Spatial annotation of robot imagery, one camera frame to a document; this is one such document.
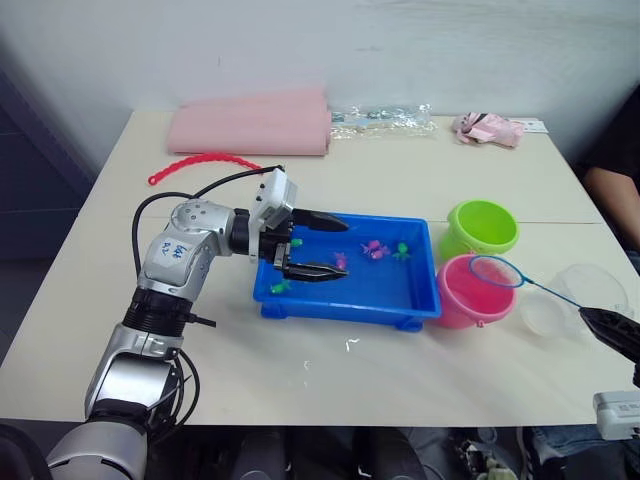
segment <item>pink item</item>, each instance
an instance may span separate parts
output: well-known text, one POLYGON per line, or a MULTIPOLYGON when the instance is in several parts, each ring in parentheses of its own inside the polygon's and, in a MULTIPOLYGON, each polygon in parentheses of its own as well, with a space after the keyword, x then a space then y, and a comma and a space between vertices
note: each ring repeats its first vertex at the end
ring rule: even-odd
POLYGON ((243 167, 247 167, 251 170, 258 170, 262 168, 260 165, 256 163, 251 163, 244 158, 235 157, 233 155, 229 155, 228 153, 203 153, 202 155, 194 155, 192 157, 183 158, 177 162, 172 163, 167 168, 160 170, 159 172, 151 175, 147 181, 149 185, 156 185, 160 180, 165 177, 168 177, 174 172, 177 172, 181 168, 188 167, 189 165, 195 165, 197 163, 204 162, 232 162, 237 163, 238 165, 242 165, 243 167))
POLYGON ((442 302, 442 316, 436 325, 467 328, 504 318, 516 304, 515 289, 480 280, 469 269, 475 255, 460 255, 445 263, 436 282, 442 302))
POLYGON ((460 141, 469 143, 493 142, 505 147, 517 147, 524 133, 524 125, 502 118, 495 113, 460 115, 453 120, 453 130, 460 141))
POLYGON ((391 250, 380 243, 380 240, 371 240, 366 245, 361 243, 360 246, 362 247, 362 253, 373 260, 380 260, 385 255, 389 255, 391 253, 391 250))
POLYGON ((324 155, 331 113, 320 88, 204 100, 173 116, 174 153, 222 151, 246 155, 324 155))
POLYGON ((336 267, 340 270, 347 269, 347 256, 344 253, 334 253, 336 257, 336 267))

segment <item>robotic arm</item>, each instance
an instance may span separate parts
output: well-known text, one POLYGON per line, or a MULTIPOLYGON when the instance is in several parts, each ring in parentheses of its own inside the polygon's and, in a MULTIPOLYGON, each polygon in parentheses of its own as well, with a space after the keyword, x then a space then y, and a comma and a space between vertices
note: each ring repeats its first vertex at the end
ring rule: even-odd
POLYGON ((191 307, 216 256, 262 258, 285 278, 301 281, 347 275, 328 264, 290 261, 294 225, 348 228, 329 214, 294 209, 296 191, 284 171, 276 169, 260 185, 250 211, 200 198, 173 210, 147 251, 131 304, 90 382, 87 421, 63 437, 47 458, 53 478, 144 478, 148 439, 173 426, 171 410, 185 382, 177 361, 184 326, 215 326, 191 313, 191 307))

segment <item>pink toy fish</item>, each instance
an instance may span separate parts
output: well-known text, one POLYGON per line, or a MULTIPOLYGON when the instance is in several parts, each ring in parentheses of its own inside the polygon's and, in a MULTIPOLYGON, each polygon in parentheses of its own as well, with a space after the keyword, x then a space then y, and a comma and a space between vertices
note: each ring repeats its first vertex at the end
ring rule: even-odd
POLYGON ((336 267, 340 270, 346 270, 347 256, 344 253, 334 253, 333 255, 336 257, 336 267))
POLYGON ((493 142, 505 147, 517 147, 524 133, 524 125, 502 118, 495 113, 469 112, 453 120, 453 130, 461 142, 493 142))
POLYGON ((361 243, 360 246, 362 247, 362 253, 373 260, 380 260, 385 255, 389 255, 391 253, 391 250, 380 243, 379 240, 371 240, 366 245, 361 243))

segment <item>green bucket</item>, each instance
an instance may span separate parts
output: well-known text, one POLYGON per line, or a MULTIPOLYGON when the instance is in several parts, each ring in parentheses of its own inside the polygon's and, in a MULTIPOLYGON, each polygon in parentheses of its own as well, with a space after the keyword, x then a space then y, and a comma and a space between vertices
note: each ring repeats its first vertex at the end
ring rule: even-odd
POLYGON ((497 203, 487 200, 463 202, 449 213, 448 220, 449 229, 438 245, 442 261, 471 252, 505 253, 518 241, 515 218, 497 203))

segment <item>white wall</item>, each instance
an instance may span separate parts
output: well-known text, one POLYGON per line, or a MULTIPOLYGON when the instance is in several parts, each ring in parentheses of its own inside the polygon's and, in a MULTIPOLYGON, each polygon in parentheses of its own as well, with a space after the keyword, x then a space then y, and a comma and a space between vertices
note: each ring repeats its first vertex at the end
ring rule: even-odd
POLYGON ((95 171, 131 109, 326 82, 334 104, 546 120, 569 157, 640 78, 637 0, 0 0, 0 46, 95 171))

